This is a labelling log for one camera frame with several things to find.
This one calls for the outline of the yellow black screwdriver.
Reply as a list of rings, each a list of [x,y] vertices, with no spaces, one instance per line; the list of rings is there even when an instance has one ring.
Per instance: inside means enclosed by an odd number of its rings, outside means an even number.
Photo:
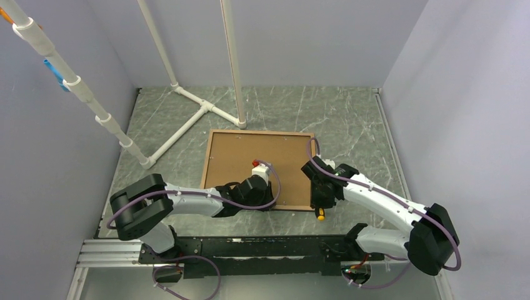
[[[325,215],[325,210],[321,207],[317,207],[315,209],[315,215],[316,215],[316,219],[318,221],[324,221],[325,218],[326,218],[326,215]]]

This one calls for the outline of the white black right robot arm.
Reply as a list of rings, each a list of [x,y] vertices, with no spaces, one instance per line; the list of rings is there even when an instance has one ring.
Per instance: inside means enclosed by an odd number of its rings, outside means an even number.
[[[408,260],[425,274],[458,271],[462,266],[459,238],[445,207],[424,206],[407,200],[371,181],[347,164],[332,167],[319,156],[301,171],[311,182],[311,207],[316,218],[338,201],[361,205],[394,225],[382,229],[358,223],[345,235],[344,250],[351,259],[380,253]]]

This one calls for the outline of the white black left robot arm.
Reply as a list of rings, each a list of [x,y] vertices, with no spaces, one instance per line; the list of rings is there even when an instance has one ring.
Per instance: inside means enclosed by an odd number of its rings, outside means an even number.
[[[195,214],[212,218],[235,216],[242,210],[270,210],[279,197],[272,183],[258,175],[242,182],[229,182],[209,189],[178,187],[150,174],[113,194],[109,200],[113,215],[108,229],[122,241],[140,240],[165,263],[183,255],[176,230],[163,224],[174,214]]]

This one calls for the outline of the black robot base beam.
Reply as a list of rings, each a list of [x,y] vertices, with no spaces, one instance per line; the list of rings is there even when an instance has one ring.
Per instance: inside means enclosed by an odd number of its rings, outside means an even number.
[[[185,257],[183,276],[197,279],[216,275],[202,258],[214,262],[223,276],[318,273],[338,276],[341,269],[360,263],[383,261],[379,253],[356,250],[343,235],[180,237],[179,248],[171,256],[157,257],[142,246],[139,264],[167,264],[171,258]]]

